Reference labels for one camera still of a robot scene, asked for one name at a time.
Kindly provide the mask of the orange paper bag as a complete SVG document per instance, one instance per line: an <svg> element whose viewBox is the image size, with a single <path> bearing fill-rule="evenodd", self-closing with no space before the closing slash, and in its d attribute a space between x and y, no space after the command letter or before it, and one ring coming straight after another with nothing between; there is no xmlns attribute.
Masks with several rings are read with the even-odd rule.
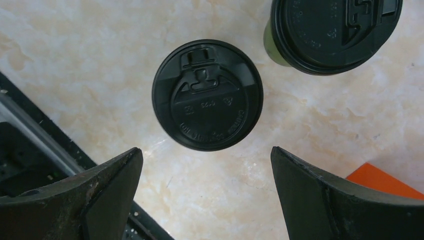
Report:
<svg viewBox="0 0 424 240"><path fill-rule="evenodd" d="M346 177L348 181L367 187L376 191L406 197L417 200L424 200L424 194L396 179L390 174L373 166L364 163L354 172Z"/></svg>

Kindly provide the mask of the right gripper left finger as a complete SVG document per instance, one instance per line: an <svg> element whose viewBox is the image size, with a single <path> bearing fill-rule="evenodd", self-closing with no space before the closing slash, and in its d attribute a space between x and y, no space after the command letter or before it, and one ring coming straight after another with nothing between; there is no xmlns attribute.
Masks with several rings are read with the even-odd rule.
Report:
<svg viewBox="0 0 424 240"><path fill-rule="evenodd" d="M0 199L3 240L120 240L143 167L134 147L58 182Z"/></svg>

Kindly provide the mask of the green paper coffee cup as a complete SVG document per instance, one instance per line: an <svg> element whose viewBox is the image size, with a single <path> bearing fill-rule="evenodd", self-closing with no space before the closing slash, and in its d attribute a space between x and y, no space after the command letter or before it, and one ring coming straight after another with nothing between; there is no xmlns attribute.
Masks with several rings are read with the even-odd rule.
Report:
<svg viewBox="0 0 424 240"><path fill-rule="evenodd" d="M273 36L272 36L272 28L271 28L270 20L267 22L265 29L264 29L263 46L264 46L264 49L265 49L267 55L276 64L284 66L284 67L291 67L291 65L282 57L282 55L280 54L280 52L277 49L277 46L276 46L274 39L273 39Z"/></svg>

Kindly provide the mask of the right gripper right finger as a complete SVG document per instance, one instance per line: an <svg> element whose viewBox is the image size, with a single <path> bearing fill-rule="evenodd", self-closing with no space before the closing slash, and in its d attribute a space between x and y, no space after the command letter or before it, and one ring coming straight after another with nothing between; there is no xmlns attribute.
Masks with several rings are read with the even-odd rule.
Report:
<svg viewBox="0 0 424 240"><path fill-rule="evenodd" d="M275 146L270 161L291 240L421 240L424 202L373 190Z"/></svg>

